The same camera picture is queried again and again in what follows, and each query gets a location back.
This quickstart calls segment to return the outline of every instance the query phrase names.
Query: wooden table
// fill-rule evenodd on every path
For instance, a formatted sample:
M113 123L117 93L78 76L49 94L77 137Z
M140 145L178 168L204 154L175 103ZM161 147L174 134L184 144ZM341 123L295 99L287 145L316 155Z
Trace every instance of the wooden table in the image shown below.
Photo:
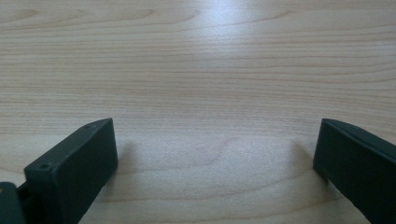
M111 117L80 223L368 223L312 169L322 118L396 143L389 0L3 0L0 176Z

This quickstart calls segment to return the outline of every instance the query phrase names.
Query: wood grain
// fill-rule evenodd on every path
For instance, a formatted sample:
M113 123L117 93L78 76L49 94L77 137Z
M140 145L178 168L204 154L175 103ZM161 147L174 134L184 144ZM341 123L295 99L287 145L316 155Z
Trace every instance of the wood grain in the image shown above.
M396 143L394 1L0 1L0 175L112 117L81 223L368 223L312 170L322 118Z

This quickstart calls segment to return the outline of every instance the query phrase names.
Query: table surface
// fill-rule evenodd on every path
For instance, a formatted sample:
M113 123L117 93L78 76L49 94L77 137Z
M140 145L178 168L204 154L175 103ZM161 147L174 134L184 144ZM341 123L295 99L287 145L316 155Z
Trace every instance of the table surface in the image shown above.
M4 0L0 176L113 118L81 224L369 223L313 169L322 118L396 143L391 0Z

